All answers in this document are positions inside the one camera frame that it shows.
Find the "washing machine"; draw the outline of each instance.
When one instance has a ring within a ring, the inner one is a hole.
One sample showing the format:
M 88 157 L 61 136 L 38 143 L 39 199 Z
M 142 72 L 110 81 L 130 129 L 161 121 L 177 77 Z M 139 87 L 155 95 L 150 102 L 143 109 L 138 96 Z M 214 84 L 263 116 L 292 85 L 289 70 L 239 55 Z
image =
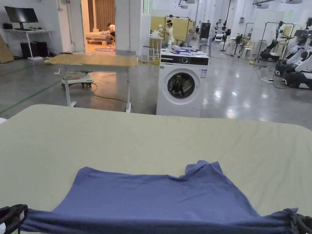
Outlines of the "washing machine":
M 162 51 L 157 115 L 200 117 L 209 57 Z

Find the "washing machine porthole glass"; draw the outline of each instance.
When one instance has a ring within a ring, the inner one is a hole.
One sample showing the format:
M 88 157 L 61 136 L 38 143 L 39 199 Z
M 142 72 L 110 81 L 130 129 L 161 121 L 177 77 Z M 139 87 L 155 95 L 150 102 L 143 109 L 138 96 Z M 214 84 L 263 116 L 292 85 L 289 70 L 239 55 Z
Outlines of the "washing machine porthole glass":
M 195 89 L 195 81 L 190 74 L 180 72 L 174 74 L 168 81 L 169 93 L 175 98 L 187 98 Z

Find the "power strip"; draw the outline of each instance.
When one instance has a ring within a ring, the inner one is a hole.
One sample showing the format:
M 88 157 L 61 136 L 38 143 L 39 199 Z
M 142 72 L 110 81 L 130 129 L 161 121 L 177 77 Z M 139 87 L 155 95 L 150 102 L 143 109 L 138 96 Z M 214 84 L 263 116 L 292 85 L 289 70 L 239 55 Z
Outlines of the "power strip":
M 268 84 L 273 84 L 274 80 L 269 78 L 269 77 L 262 77 L 260 78 L 261 81 L 268 83 Z

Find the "washing machine control panel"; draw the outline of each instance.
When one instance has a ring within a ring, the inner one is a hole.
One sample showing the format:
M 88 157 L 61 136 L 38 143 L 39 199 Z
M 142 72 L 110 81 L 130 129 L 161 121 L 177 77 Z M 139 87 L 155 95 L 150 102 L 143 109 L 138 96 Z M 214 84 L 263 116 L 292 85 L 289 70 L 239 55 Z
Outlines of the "washing machine control panel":
M 208 66 L 209 58 L 161 55 L 160 62 Z

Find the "washing machine door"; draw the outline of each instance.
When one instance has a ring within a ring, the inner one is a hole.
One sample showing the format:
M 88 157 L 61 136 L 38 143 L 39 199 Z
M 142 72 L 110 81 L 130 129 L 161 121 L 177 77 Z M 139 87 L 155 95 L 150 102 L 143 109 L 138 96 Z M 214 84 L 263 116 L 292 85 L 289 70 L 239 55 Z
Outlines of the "washing machine door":
M 164 95 L 175 104 L 183 105 L 194 101 L 199 91 L 199 77 L 190 69 L 175 69 L 164 80 Z

